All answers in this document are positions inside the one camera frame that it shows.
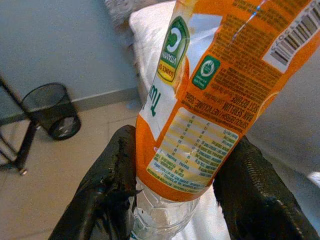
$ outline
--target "black metal frame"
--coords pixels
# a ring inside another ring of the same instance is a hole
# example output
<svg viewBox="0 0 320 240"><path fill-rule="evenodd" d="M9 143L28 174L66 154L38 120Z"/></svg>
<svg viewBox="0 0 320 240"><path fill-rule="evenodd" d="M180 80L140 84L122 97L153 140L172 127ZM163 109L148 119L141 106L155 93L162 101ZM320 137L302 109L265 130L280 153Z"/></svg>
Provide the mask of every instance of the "black metal frame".
<svg viewBox="0 0 320 240"><path fill-rule="evenodd" d="M23 110L24 114L27 116L27 118L30 119L30 123L28 126L28 129L24 135L22 144L20 146L19 151L16 151L15 148L9 144L9 142L3 137L0 130L0 141L3 142L8 150L15 155L15 160L11 159L4 151L0 149L0 155L4 156L5 159L7 159L7 163L0 165L0 170L9 170L16 168L21 176L24 176L28 170L25 168L25 164L27 161L27 157L29 154L29 150L32 144L32 141L35 137L37 128L38 128L38 122L28 113L28 111L25 109L25 107L21 104L21 102L18 100L17 96L13 93L13 91L10 89L10 87L6 84L3 77L0 75L0 87L3 87L3 89L7 92L7 94L11 97L11 99L14 101L14 103Z"/></svg>

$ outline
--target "black wire basket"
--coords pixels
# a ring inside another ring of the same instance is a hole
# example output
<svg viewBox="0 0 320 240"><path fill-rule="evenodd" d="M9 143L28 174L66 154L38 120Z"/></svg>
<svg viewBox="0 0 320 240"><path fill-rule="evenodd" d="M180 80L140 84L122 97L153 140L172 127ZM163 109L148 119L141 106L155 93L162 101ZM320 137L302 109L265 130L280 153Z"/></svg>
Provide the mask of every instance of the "black wire basket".
<svg viewBox="0 0 320 240"><path fill-rule="evenodd" d="M29 92L21 104L54 140L74 136L81 127L68 91L60 83L48 83Z"/></svg>

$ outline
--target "baseboard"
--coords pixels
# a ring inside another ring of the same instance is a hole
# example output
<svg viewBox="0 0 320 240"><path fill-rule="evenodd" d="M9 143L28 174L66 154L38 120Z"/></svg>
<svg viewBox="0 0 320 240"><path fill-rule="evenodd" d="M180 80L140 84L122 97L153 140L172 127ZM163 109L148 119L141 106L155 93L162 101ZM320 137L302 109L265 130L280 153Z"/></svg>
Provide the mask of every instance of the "baseboard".
<svg viewBox="0 0 320 240"><path fill-rule="evenodd" d="M106 92L99 95L93 95L72 101L78 112L95 109L109 104L129 101L139 98L138 89L136 87L119 91ZM26 119L23 113L14 114L0 119L0 126Z"/></svg>

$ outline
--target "bed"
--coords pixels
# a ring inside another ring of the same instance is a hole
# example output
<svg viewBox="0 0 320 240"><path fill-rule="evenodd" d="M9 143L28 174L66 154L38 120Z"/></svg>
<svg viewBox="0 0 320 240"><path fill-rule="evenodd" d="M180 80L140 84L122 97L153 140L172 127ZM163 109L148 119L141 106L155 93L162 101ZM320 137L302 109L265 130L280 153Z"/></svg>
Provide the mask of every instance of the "bed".
<svg viewBox="0 0 320 240"><path fill-rule="evenodd" d="M136 0L130 4L130 10L127 9L126 14L113 18L118 33L125 33L127 42L124 43L124 47L133 47L135 58L132 64L137 69L137 87L142 103L146 100L156 73L174 6L175 1ZM308 102L318 103L320 100L315 91L320 91L320 83L316 77L319 75L319 67L316 64L319 61L318 49L247 134L249 140L257 145L273 164L318 233L320 212L316 209L320 206L317 197L320 193L320 132L315 124L318 122L320 109L317 106L317 109L310 111ZM305 79L313 84L313 90L307 87ZM306 93L304 97L307 95L307 99L299 98L303 93ZM309 119L305 117L304 111L309 114ZM301 119L304 121L303 126L299 125ZM216 203L212 188L201 197L190 223L173 238L189 239L230 239L222 209Z"/></svg>

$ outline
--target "nutrition facts table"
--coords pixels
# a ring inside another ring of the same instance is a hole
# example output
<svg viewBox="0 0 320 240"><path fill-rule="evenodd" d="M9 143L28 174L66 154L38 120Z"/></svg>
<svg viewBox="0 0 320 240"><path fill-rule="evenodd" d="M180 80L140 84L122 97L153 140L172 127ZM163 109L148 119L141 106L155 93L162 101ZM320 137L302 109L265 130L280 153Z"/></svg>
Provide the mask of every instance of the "nutrition facts table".
<svg viewBox="0 0 320 240"><path fill-rule="evenodd" d="M181 107L147 171L173 189L197 193L209 183L238 137Z"/></svg>

